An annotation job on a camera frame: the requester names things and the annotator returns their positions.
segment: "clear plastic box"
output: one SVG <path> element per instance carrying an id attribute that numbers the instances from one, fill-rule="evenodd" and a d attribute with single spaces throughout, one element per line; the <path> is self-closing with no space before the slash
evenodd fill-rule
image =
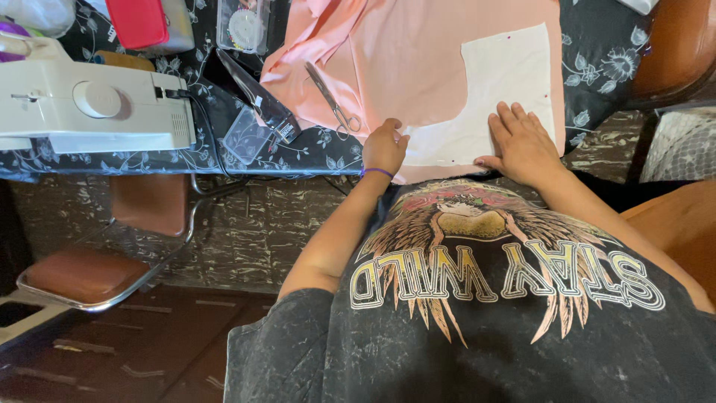
<path id="1" fill-rule="evenodd" d="M 222 49 L 266 53 L 271 0 L 219 0 L 216 43 Z"/>
<path id="2" fill-rule="evenodd" d="M 253 108 L 244 106 L 224 136 L 223 145 L 239 161 L 249 165 L 256 159 L 269 137 L 271 129 L 259 125 Z"/>

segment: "white paper pattern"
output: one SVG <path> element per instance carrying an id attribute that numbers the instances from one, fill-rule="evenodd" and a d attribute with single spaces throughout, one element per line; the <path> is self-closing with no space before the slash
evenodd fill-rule
<path id="1" fill-rule="evenodd" d="M 452 120 L 408 126 L 404 165 L 469 165 L 479 156 L 494 155 L 488 116 L 500 101 L 519 102 L 534 112 L 554 141 L 545 24 L 464 43 L 461 54 L 468 81 L 465 107 Z"/>

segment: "black floral tablecloth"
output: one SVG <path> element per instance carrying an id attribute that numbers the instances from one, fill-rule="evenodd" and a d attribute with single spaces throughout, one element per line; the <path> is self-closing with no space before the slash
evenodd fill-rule
<path id="1" fill-rule="evenodd" d="M 220 144 L 218 155 L 232 174 L 300 177 L 322 174 L 357 174 L 361 146 L 350 137 L 341 141 L 325 128 L 305 130 L 293 143 L 263 147 L 251 165 L 241 163 L 222 146 L 242 104 L 201 77 L 208 54 L 216 43 L 216 1 L 186 0 L 196 48 L 167 57 L 124 49 L 107 17 L 83 0 L 77 1 L 77 20 L 60 38 L 69 56 L 92 62 L 97 50 L 135 54 L 153 59 L 158 72 L 182 77 L 199 95 Z M 271 2 L 268 53 L 283 42 L 289 0 Z M 566 152 L 574 150 L 626 100 L 640 58 L 648 53 L 651 18 L 641 16 L 616 0 L 561 0 L 562 75 L 564 78 Z M 245 65 L 260 71 L 263 58 L 234 53 Z M 33 139 L 33 148 L 0 151 L 0 178 L 33 181 L 46 172 L 105 175 L 198 172 L 220 173 L 214 142 L 205 122 L 195 115 L 197 142 L 174 151 L 55 154 L 45 138 Z"/>

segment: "plastic bag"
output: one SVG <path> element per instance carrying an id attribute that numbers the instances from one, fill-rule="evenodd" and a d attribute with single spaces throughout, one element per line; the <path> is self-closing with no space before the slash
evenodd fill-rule
<path id="1" fill-rule="evenodd" d="M 45 36 L 59 38 L 74 23 L 74 0 L 0 0 L 0 14 Z"/>

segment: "brown leather chair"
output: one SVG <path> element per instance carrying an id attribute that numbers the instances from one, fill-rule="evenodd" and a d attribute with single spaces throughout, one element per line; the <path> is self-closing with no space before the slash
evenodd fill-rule
<path id="1" fill-rule="evenodd" d="M 625 110 L 716 99 L 716 0 L 661 0 L 649 43 Z"/>
<path id="2" fill-rule="evenodd" d="M 112 176 L 113 217 L 109 224 L 28 267 L 16 284 L 18 288 L 72 308 L 107 309 L 144 285 L 191 242 L 195 213 L 203 202 L 241 190 L 245 184 L 246 181 L 240 181 L 207 191 L 197 185 L 195 174 Z M 202 196 L 191 211 L 188 209 L 190 185 Z M 183 242 L 152 267 L 141 260 L 78 246 L 117 223 L 170 237 L 183 237 Z"/>

